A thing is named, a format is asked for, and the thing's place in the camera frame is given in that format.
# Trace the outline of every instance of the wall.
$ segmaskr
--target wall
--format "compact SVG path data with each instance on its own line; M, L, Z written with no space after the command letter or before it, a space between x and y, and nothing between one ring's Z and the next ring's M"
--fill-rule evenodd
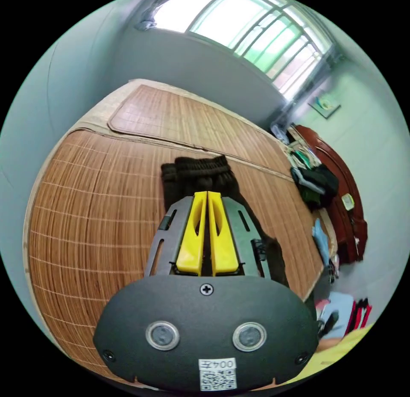
M354 45L350 44L351 55ZM410 136L387 83L375 75L376 67L361 56L360 48L356 51L360 62L354 56L344 61L321 86L341 108L326 120L304 104L293 121L318 132L340 154L357 183L368 223L364 260L342 266L331 289L357 299L368 297L374 306L372 322L393 295L410 252ZM327 280L324 275L316 288L318 298L327 295Z
M131 22L116 54L111 89L145 78L192 92L267 129L284 99L267 77L223 49L185 34L137 31Z
M67 31L42 56L18 91L0 137L0 248L24 307L44 331L23 269L23 222L32 185L64 133L111 91L118 39L139 0L110 3Z

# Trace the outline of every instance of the sticker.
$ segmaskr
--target sticker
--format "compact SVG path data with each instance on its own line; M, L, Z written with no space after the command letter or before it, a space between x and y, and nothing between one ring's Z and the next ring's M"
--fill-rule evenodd
M200 359L198 364L201 391L223 391L237 388L235 358Z
M349 193L346 193L346 195L342 196L342 202L347 211L354 208L354 200Z

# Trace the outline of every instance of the qr code label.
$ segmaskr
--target qr code label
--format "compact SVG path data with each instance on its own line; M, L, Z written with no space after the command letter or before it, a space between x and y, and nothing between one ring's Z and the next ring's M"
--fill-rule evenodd
M201 391L234 390L236 386L235 370L200 371Z
M235 358L199 360L199 378L201 391L236 389Z

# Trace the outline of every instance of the woven bamboo mat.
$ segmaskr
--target woven bamboo mat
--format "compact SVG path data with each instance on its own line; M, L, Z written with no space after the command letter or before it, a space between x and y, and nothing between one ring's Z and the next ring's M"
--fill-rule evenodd
M244 120L200 100L138 86L108 120L111 130L231 155L289 174L278 142Z
M208 157L75 131L57 149L31 208L29 270L44 320L71 358L117 381L94 348L94 329L109 299L143 277L164 215L160 166L182 155ZM323 269L312 214L289 180L230 165L262 227L281 244L291 289L305 298Z

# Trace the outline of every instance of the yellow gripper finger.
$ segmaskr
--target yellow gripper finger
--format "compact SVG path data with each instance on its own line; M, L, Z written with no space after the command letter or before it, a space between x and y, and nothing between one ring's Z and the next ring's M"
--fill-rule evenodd
M208 192L208 214L212 274L234 273L239 262L220 193Z
M206 197L207 192L197 192L193 198L191 212L176 260L176 268L181 273L192 273L201 276L205 237Z

